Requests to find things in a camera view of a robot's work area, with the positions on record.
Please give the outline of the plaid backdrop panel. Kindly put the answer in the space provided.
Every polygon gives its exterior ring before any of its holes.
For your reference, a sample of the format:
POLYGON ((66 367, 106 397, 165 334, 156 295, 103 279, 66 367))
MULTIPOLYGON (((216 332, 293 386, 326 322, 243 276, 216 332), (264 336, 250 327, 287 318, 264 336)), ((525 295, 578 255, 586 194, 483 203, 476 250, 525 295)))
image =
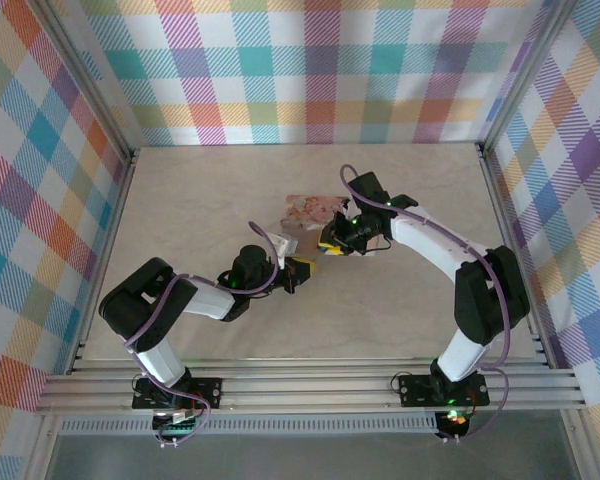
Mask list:
POLYGON ((0 480, 71 352, 122 171, 27 0, 0 0, 0 480))
POLYGON ((543 0, 66 0, 143 146, 475 140, 543 0))
POLYGON ((600 0, 578 0, 492 152, 547 341, 600 448, 600 0))

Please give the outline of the pink illustrated box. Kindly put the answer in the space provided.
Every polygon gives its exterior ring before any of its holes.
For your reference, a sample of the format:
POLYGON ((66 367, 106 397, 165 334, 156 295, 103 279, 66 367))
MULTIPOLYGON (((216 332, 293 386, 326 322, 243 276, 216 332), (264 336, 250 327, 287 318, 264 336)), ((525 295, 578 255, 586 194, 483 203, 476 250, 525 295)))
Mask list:
POLYGON ((288 195, 286 210, 280 220, 282 234, 298 240, 293 257, 315 258, 325 255, 318 249, 323 228, 339 211, 352 219, 360 210, 350 197, 329 195, 288 195))

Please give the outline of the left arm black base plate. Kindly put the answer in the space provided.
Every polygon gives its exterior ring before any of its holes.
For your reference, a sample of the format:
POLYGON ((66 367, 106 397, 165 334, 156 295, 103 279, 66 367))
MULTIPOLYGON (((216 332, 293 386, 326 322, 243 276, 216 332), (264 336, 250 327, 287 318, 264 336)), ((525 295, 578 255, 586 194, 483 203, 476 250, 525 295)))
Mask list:
MULTIPOLYGON (((220 406, 222 382, 221 378, 192 377, 178 381, 172 386, 172 389, 204 398, 213 409, 216 409, 220 406)), ((146 377, 136 377, 132 381, 132 389, 132 408, 134 410, 178 410, 201 407, 198 401, 193 402, 188 397, 174 395, 158 388, 146 377)))

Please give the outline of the aluminium corner post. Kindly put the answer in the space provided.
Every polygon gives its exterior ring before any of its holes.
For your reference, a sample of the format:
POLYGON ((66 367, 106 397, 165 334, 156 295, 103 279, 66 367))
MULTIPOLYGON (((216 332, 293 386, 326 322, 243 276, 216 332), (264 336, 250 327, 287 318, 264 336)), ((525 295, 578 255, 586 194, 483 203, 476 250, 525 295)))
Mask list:
POLYGON ((515 24, 512 42, 505 49, 503 73, 489 90, 489 110, 476 137, 476 151, 481 155, 492 150, 503 135, 577 2, 531 0, 533 16, 515 24))
POLYGON ((133 163, 136 146, 129 142, 122 132, 120 124, 114 118, 102 91, 97 86, 81 50, 76 46, 69 30, 62 22, 61 16, 52 6, 51 0, 27 0, 27 2, 58 49, 67 70, 73 76, 79 90, 84 94, 96 118, 101 122, 105 134, 112 141, 114 151, 126 164, 133 163))

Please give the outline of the aluminium side rail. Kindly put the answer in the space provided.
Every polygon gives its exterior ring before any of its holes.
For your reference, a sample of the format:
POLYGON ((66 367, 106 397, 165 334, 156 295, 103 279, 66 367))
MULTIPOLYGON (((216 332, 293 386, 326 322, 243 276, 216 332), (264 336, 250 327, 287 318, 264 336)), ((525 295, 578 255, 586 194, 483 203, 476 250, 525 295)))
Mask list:
POLYGON ((106 236, 104 237, 102 244, 101 255, 96 263, 94 278, 88 291, 89 296, 87 297, 84 310, 77 323, 75 336, 69 347, 67 358, 62 364, 61 373, 63 375, 70 375, 73 372, 73 365, 75 361, 81 358, 79 351, 86 345, 92 322, 96 316, 99 295, 102 291, 107 266, 110 261, 113 245, 119 229, 121 216, 128 198, 140 152, 140 148, 130 150, 129 155, 126 158, 126 163, 122 170, 121 185, 114 203, 110 221, 105 231, 106 236))
POLYGON ((555 355, 553 354, 550 343, 547 341, 546 330, 539 315, 534 291, 531 282, 526 275, 519 235, 514 228, 515 210, 513 202, 510 199, 510 196, 505 192, 504 181, 499 179, 499 174, 496 172, 498 162, 495 160, 494 154, 490 152, 482 142, 476 142, 474 147, 489 192, 489 197, 496 214, 499 230, 505 244, 515 253, 520 267, 523 285, 530 303, 530 313, 527 316, 530 333, 533 336, 534 342, 537 344, 537 350, 544 355, 545 364, 549 368, 556 368, 555 355))

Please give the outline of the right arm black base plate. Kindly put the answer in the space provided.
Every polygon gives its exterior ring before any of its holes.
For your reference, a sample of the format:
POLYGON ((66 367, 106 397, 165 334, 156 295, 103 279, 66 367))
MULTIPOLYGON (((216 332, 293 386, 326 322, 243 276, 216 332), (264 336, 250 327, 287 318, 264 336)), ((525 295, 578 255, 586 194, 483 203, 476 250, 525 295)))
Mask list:
POLYGON ((398 394, 402 407, 488 406, 485 377, 474 372, 459 382, 448 382, 434 375, 401 375, 398 394))

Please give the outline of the aluminium cross beam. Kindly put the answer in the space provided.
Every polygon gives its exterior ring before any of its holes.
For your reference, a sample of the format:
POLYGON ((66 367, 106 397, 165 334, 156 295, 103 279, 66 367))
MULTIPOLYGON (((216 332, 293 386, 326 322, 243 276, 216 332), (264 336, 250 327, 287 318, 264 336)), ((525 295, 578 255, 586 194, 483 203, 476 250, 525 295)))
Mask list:
MULTIPOLYGON (((422 359, 198 360, 193 376, 223 381, 220 414, 379 413, 399 411, 395 374, 426 374, 422 359)), ((130 360, 78 360, 68 375, 50 377, 40 414, 128 413, 137 373, 130 360)), ((569 369, 514 360, 486 375, 490 409, 581 409, 584 395, 569 369)))

